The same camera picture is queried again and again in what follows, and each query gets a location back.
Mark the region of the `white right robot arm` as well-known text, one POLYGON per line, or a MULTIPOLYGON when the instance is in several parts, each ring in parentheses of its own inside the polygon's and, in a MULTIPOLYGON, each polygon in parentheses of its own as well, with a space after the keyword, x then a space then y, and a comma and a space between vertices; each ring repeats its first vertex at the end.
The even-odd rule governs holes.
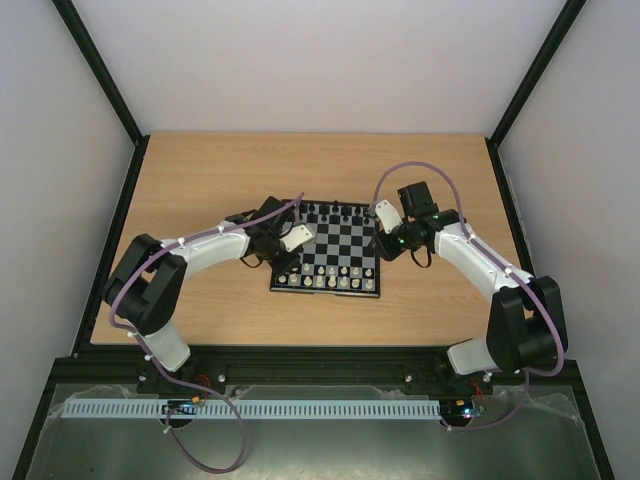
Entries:
POLYGON ((486 333, 448 348, 448 359, 436 367, 438 384, 455 392, 472 373, 516 371, 547 359, 557 364, 546 374, 556 374, 568 348, 557 282, 500 256, 458 211, 439 209, 425 182, 399 189, 398 196, 402 212, 387 200, 375 200, 369 209, 381 224, 372 240, 376 253, 393 261, 425 248, 461 272, 490 304, 486 333))

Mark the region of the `black and grey chessboard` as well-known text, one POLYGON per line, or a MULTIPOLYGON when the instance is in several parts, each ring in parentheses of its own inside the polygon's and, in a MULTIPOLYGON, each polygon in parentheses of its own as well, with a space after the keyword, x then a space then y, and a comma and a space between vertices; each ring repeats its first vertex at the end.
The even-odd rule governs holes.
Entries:
POLYGON ((337 296, 353 296, 364 298, 379 298, 381 294, 380 258, 372 248, 371 242, 374 234, 379 230, 379 222, 368 213, 369 206, 365 203, 349 203, 334 201, 303 200, 300 204, 300 220, 310 229, 316 232, 313 241, 303 246, 300 266, 288 273, 286 284, 279 284, 280 275, 272 274, 270 290, 272 292, 304 293, 304 294, 333 294, 337 296), (307 264, 311 267, 308 274, 302 271, 307 264), (324 267, 324 285, 315 285, 315 267, 324 267), (327 274, 329 267, 334 267, 336 272, 336 287, 327 286, 327 274), (348 274, 340 276, 340 268, 347 267, 348 274), (351 282, 353 268, 360 269, 360 288, 354 290, 351 282), (373 270, 372 277, 366 277, 366 269, 373 270), (298 275, 298 283, 290 283, 290 275, 298 275), (312 285, 304 285, 305 277, 312 278, 312 285), (347 287, 340 286, 340 279, 347 277, 347 287), (368 279, 374 281, 374 288, 367 290, 365 283, 368 279))

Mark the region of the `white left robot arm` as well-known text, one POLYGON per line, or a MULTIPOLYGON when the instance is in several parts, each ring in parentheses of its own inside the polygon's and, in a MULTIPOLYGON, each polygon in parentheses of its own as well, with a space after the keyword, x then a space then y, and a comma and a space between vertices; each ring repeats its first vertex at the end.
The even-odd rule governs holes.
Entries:
POLYGON ((303 244, 314 238, 299 219, 301 200, 270 196, 256 211, 229 216, 187 237, 135 237, 103 288, 110 324, 133 337, 149 359, 178 371, 191 356, 172 321, 185 280, 248 256, 267 263, 276 276, 298 267, 303 244))

